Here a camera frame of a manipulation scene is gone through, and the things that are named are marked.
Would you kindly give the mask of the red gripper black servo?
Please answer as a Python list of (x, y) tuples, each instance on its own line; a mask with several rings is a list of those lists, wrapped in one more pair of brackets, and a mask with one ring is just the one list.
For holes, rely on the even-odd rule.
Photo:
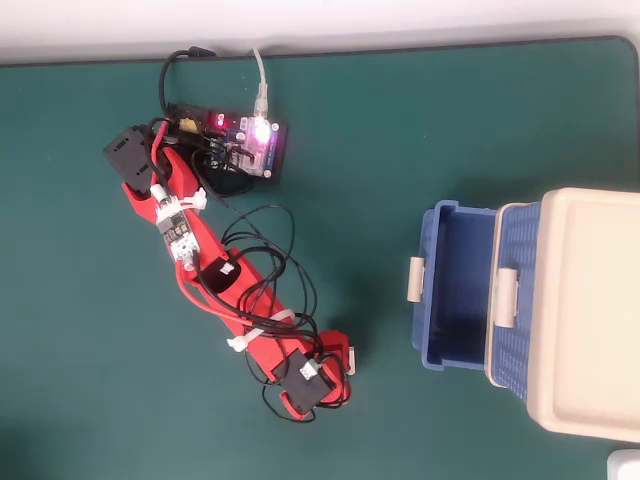
[[(346, 334), (327, 330), (320, 333), (320, 339), (324, 352), (337, 354), (345, 368), (351, 367), (351, 345)], [(280, 398), (294, 419), (305, 419), (321, 402), (325, 409), (339, 409), (352, 396), (349, 375), (345, 371), (340, 373), (340, 380), (335, 384), (319, 363), (308, 359), (300, 350), (294, 350), (278, 366), (278, 380), (282, 388)]]

